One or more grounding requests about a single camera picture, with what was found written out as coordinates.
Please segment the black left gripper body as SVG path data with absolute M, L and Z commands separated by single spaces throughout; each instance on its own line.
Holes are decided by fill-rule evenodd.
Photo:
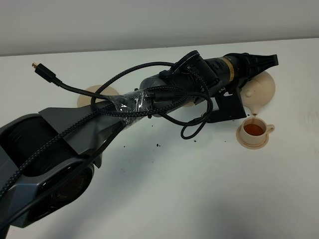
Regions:
M 240 53 L 229 53 L 223 57 L 209 59 L 209 67 L 214 72 L 213 83 L 210 86 L 235 87 L 235 73 L 245 73 L 245 65 Z

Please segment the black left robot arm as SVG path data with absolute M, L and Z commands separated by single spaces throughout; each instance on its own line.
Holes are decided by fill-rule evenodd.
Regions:
M 78 108 L 47 108 L 0 129 L 0 226 L 24 228 L 75 201 L 88 188 L 102 153 L 142 118 L 163 117 L 183 128 L 245 117 L 240 92 L 253 77 L 277 66 L 276 55 L 229 53 L 203 59 L 192 51 L 176 63 L 145 63 L 120 73 L 164 66 L 133 92 L 109 96 L 60 81 L 42 64 L 36 74 L 88 96 Z

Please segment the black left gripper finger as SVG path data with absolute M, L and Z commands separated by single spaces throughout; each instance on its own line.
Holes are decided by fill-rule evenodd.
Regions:
M 236 88 L 243 88 L 249 81 L 251 81 L 255 76 L 259 75 L 260 73 L 252 73 L 252 74 L 245 74 L 245 73 L 235 73 L 234 75 L 234 86 Z
M 252 55 L 248 53 L 241 54 L 247 75 L 258 75 L 271 67 L 278 66 L 277 55 Z

